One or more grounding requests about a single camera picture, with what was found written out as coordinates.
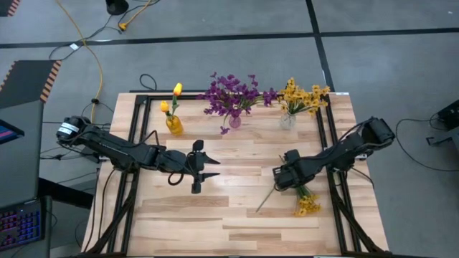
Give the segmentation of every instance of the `wooden tabletop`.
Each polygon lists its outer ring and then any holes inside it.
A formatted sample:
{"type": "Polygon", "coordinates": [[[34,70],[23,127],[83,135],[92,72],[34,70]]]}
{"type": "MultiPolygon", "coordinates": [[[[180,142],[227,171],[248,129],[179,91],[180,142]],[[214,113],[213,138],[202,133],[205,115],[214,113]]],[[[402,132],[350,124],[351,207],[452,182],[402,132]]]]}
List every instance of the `wooden tabletop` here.
{"type": "MultiPolygon", "coordinates": [[[[135,94],[120,94],[110,132],[127,139],[133,113],[135,94]]],[[[347,94],[331,94],[333,115],[338,137],[355,125],[354,112],[347,94]]],[[[294,217],[295,192],[274,191],[259,212],[255,212],[273,187],[272,168],[281,164],[279,155],[298,149],[302,156],[321,151],[317,120],[307,113],[297,117],[292,130],[282,130],[280,107],[252,108],[252,114],[242,116],[242,125],[220,135],[222,117],[204,115],[208,103],[203,100],[180,100],[176,111],[185,133],[169,133],[159,101],[152,102],[147,131],[158,131],[161,145],[188,153],[196,139],[204,140],[204,151],[221,165],[206,165],[204,172],[218,172],[202,184],[200,194],[191,194],[192,178],[185,176],[178,186],[167,183],[166,173],[142,170],[131,228],[128,255],[314,255],[339,254],[336,226],[328,193],[325,172],[307,183],[320,198],[320,212],[294,217]]],[[[137,126],[141,128],[141,108],[137,126]]],[[[324,123],[327,134],[326,116],[324,123]]],[[[365,162],[356,168],[369,175],[365,162]]],[[[101,212],[102,191],[110,163],[104,163],[95,197],[95,227],[90,247],[96,242],[101,212]]],[[[113,218],[120,172],[108,182],[105,194],[102,232],[113,218]]],[[[349,190],[357,221],[382,249],[386,238],[372,185],[363,177],[349,171],[349,190]]],[[[89,219],[85,241],[89,238],[89,219]]],[[[115,250],[120,249],[124,223],[118,229],[115,250]]],[[[351,238],[344,219],[348,248],[351,238]]]]}

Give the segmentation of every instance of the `yellow vase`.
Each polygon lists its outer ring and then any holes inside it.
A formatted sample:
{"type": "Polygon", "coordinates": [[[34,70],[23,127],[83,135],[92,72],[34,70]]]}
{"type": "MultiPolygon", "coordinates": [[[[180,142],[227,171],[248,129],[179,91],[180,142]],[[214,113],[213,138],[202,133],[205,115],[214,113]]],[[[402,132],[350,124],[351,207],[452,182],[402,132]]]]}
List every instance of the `yellow vase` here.
{"type": "Polygon", "coordinates": [[[181,121],[176,115],[172,119],[167,118],[166,125],[173,135],[181,135],[184,132],[184,127],[181,125],[181,121]]]}

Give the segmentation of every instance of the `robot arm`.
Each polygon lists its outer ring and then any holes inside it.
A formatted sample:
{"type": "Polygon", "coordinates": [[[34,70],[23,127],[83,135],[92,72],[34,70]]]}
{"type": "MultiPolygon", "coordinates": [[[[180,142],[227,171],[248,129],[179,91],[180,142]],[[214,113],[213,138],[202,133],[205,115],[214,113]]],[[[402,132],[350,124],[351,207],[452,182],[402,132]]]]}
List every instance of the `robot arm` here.
{"type": "Polygon", "coordinates": [[[277,189],[304,185],[312,181],[324,166],[331,166],[342,171],[349,170],[355,157],[361,154],[370,156],[374,151],[392,144],[394,133],[382,119],[370,118],[358,125],[352,133],[346,133],[338,143],[316,156],[300,157],[298,150],[284,154],[285,164],[274,168],[274,181],[277,189]]]}
{"type": "Polygon", "coordinates": [[[146,168],[164,173],[189,174],[194,178],[191,188],[193,194],[201,192],[201,183],[206,178],[219,175],[199,173],[204,170],[205,163],[219,164],[218,161],[209,158],[205,152],[201,152],[204,147],[202,140],[197,140],[193,144],[193,151],[185,155],[177,150],[166,150],[162,145],[130,143],[91,125],[89,119],[76,116],[65,118],[56,136],[60,145],[69,147],[84,145],[108,157],[115,168],[127,173],[138,168],[146,168]]]}

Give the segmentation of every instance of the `yellow cable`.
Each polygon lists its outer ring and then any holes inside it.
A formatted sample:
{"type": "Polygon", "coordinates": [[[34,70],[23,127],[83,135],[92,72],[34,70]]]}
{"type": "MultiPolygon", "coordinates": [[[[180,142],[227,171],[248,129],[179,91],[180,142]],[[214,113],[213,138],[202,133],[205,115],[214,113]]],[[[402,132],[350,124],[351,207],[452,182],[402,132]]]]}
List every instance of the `yellow cable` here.
{"type": "MultiPolygon", "coordinates": [[[[80,28],[78,27],[78,25],[76,24],[76,22],[73,20],[73,18],[70,16],[70,14],[68,13],[68,11],[62,6],[62,4],[60,3],[59,0],[56,0],[57,4],[59,4],[60,8],[64,11],[64,13],[69,17],[70,21],[73,23],[73,25],[75,26],[75,28],[77,29],[78,31],[78,34],[80,35],[81,37],[81,40],[83,42],[83,45],[87,48],[87,50],[89,50],[91,52],[91,54],[93,54],[94,58],[95,58],[95,61],[98,63],[98,66],[99,66],[99,77],[100,77],[100,84],[99,84],[99,90],[98,90],[98,93],[95,95],[95,99],[98,99],[99,98],[99,95],[100,95],[100,91],[102,90],[102,86],[103,86],[103,71],[102,71],[102,66],[100,65],[100,62],[99,62],[99,59],[98,57],[95,55],[95,53],[91,50],[91,48],[89,48],[89,46],[86,44],[86,39],[84,38],[83,34],[81,33],[80,31],[80,28]]],[[[91,123],[94,123],[94,113],[95,112],[95,104],[93,104],[93,108],[91,109],[91,123]]]]}
{"type": "Polygon", "coordinates": [[[134,16],[132,16],[127,22],[119,24],[118,26],[120,27],[120,29],[122,31],[125,31],[128,28],[128,25],[130,24],[130,22],[133,21],[143,10],[145,10],[148,7],[148,5],[151,3],[151,1],[152,0],[148,0],[148,2],[146,2],[146,4],[142,7],[142,9],[138,10],[138,12],[136,12],[136,14],[134,14],[134,16]]]}

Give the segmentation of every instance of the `glass vase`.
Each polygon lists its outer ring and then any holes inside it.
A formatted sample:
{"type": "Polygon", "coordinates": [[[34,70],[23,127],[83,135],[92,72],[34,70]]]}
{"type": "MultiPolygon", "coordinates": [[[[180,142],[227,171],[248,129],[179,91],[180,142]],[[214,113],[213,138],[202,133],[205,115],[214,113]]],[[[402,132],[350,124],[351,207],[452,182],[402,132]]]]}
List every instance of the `glass vase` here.
{"type": "Polygon", "coordinates": [[[284,113],[280,117],[279,124],[284,130],[292,129],[296,124],[296,115],[291,115],[289,112],[284,113]]]}
{"type": "Polygon", "coordinates": [[[234,118],[232,116],[229,117],[229,126],[232,128],[238,128],[241,126],[241,117],[234,118]]]}
{"type": "Polygon", "coordinates": [[[184,132],[184,127],[181,125],[181,121],[176,115],[173,118],[167,118],[166,125],[173,135],[181,135],[184,132]]]}

